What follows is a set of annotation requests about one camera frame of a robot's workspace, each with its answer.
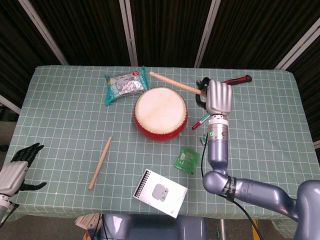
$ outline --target floor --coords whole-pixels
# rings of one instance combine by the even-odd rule
[[[15,122],[0,121],[0,146],[10,144],[16,127]],[[3,166],[6,153],[0,152],[0,169]],[[20,240],[82,240],[85,231],[74,224],[75,218],[54,218],[42,216],[25,216],[19,220],[6,222],[0,231],[1,239]],[[210,240],[216,240],[216,228],[219,219],[208,220]],[[259,220],[258,225],[264,240],[285,240],[274,228],[270,220]],[[252,226],[247,219],[226,220],[226,238],[228,240],[252,240]]]

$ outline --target black strap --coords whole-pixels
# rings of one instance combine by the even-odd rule
[[[228,181],[222,189],[222,192],[226,196],[226,199],[230,202],[233,202],[235,199],[236,187],[237,179],[234,176],[228,176]]]

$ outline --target drum head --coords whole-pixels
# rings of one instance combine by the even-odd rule
[[[138,98],[134,117],[150,133],[169,134],[185,124],[187,107],[183,98],[173,89],[155,87]]]

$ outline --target red screwdriver handle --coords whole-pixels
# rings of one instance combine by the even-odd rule
[[[249,83],[251,81],[252,81],[252,77],[249,75],[245,75],[243,77],[226,80],[224,81],[224,83],[228,85],[236,85],[236,84],[242,84],[242,83]]]

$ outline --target black cable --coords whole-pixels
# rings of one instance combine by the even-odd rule
[[[99,214],[98,223],[96,224],[96,227],[95,227],[95,230],[94,230],[94,233],[93,233],[92,239],[94,239],[94,238],[95,238],[95,235],[96,235],[96,232],[97,232],[97,229],[98,229],[98,226],[99,226],[99,222],[100,222],[100,217],[101,217],[101,214]]]
[[[15,203],[14,205],[13,205],[13,208],[12,208],[12,210],[9,212],[9,214],[6,216],[6,218],[3,220],[3,222],[1,223],[1,225],[0,225],[0,229],[2,228],[2,226],[5,224],[5,222],[7,221],[7,219],[10,217],[10,215],[11,214],[13,214],[14,213],[14,211],[19,207],[20,205],[19,204],[17,204],[17,203]]]
[[[207,146],[207,141],[208,141],[208,132],[206,133],[206,139],[205,139],[205,144],[204,144],[204,148],[203,148],[203,152],[202,152],[202,157],[201,157],[201,175],[202,178],[204,178],[204,170],[203,170],[203,165],[204,165],[204,155],[206,152],[206,146]],[[222,197],[224,199],[227,199],[226,196],[223,196],[221,194],[217,194],[219,197]],[[234,203],[235,205],[237,205],[242,211],[243,213],[246,215],[246,217],[249,219],[249,221],[251,222],[253,228],[255,229],[256,233],[258,234],[260,240],[264,240],[264,238],[262,237],[258,227],[256,226],[256,224],[254,223],[254,221],[252,220],[252,218],[250,217],[250,215],[247,213],[247,211],[236,201],[231,201],[231,203]]]
[[[106,238],[106,240],[108,240],[107,231],[106,231],[106,226],[105,226],[105,218],[104,218],[103,215],[102,215],[102,225],[103,225],[103,230],[104,230],[105,238]]]

